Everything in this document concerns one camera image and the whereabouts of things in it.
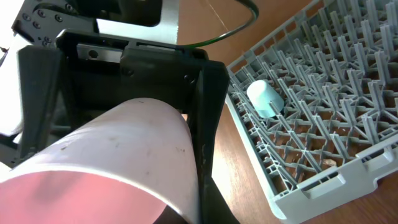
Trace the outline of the pink plastic cup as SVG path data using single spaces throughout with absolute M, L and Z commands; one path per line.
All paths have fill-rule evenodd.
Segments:
M 2 223 L 200 223 L 187 122 L 151 98 L 126 101 L 1 177 Z

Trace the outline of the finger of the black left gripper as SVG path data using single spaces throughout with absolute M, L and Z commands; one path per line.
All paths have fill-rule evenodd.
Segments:
M 228 91 L 229 75 L 221 62 L 207 61 L 199 66 L 188 111 L 197 166 L 200 221 L 237 223 L 212 178 L 216 131 Z

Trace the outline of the light blue plastic cup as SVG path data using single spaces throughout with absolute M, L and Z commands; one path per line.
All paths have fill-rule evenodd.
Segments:
M 252 82 L 247 95 L 261 118 L 272 118 L 284 108 L 282 97 L 264 80 Z

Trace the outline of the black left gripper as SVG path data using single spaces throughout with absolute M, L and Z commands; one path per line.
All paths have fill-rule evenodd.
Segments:
M 12 30 L 29 42 L 17 53 L 23 115 L 19 155 L 44 149 L 55 104 L 63 100 L 68 124 L 94 112 L 122 123 L 162 116 L 149 100 L 188 116 L 202 49 L 100 34 L 96 18 L 112 2 L 25 1 Z

